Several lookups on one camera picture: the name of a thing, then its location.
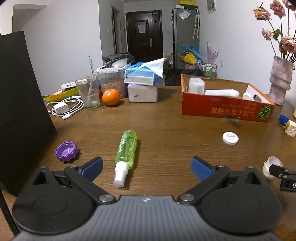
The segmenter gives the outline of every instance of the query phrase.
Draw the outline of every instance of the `purple bottle cap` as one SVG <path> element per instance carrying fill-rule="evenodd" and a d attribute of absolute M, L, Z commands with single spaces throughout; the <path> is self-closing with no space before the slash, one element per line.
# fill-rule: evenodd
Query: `purple bottle cap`
<path fill-rule="evenodd" d="M 55 150 L 55 155 L 61 162 L 71 161 L 73 158 L 76 157 L 77 153 L 78 148 L 76 146 L 76 143 L 72 141 L 65 141 Z"/>

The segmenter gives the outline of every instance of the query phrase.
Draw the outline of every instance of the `pink rose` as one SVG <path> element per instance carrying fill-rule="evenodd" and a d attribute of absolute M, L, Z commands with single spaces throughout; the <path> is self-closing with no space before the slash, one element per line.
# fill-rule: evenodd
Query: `pink rose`
<path fill-rule="evenodd" d="M 292 38 L 292 36 L 285 35 L 285 37 L 282 38 L 280 44 L 283 50 L 290 53 L 296 52 L 296 41 Z"/>
<path fill-rule="evenodd" d="M 255 18 L 257 20 L 266 21 L 270 19 L 270 13 L 262 7 L 255 8 L 253 9 L 253 11 L 255 13 Z"/>
<path fill-rule="evenodd" d="M 273 33 L 270 30 L 264 28 L 262 28 L 262 35 L 268 41 L 273 37 Z"/>
<path fill-rule="evenodd" d="M 286 8 L 290 9 L 291 11 L 296 10 L 296 8 L 288 0 L 283 0 L 283 4 L 285 4 Z"/>
<path fill-rule="evenodd" d="M 284 7 L 277 0 L 274 0 L 273 3 L 270 4 L 270 9 L 273 10 L 274 14 L 280 18 L 286 16 Z"/>

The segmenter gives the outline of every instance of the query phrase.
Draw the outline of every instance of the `black bag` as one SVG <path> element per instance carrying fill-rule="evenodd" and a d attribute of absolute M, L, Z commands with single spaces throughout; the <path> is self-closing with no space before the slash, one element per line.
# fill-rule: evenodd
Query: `black bag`
<path fill-rule="evenodd" d="M 170 69 L 164 72 L 165 86 L 181 86 L 181 75 L 188 74 L 194 76 L 204 76 L 200 69 Z"/>
<path fill-rule="evenodd" d="M 55 132 L 23 31 L 0 36 L 0 185 L 16 196 Z"/>
<path fill-rule="evenodd" d="M 133 65 L 135 63 L 134 57 L 129 52 L 108 55 L 106 57 L 103 57 L 102 60 L 103 64 L 106 65 L 106 67 L 109 67 L 111 64 L 124 58 L 128 59 L 128 64 Z"/>

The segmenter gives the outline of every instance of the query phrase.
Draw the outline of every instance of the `watermelon illustration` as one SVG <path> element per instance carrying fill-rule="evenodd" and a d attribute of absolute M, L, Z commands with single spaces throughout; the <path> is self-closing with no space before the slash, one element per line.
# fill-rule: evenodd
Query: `watermelon illustration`
<path fill-rule="evenodd" d="M 260 121 L 264 121 L 268 117 L 270 117 L 271 113 L 272 113 L 272 108 L 270 105 L 267 104 L 259 110 L 258 118 Z"/>

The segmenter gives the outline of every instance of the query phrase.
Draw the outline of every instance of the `black door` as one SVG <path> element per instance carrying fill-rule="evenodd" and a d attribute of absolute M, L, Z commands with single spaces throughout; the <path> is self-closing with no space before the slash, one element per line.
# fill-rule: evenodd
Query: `black door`
<path fill-rule="evenodd" d="M 128 51 L 136 62 L 163 58 L 161 11 L 126 13 Z"/>

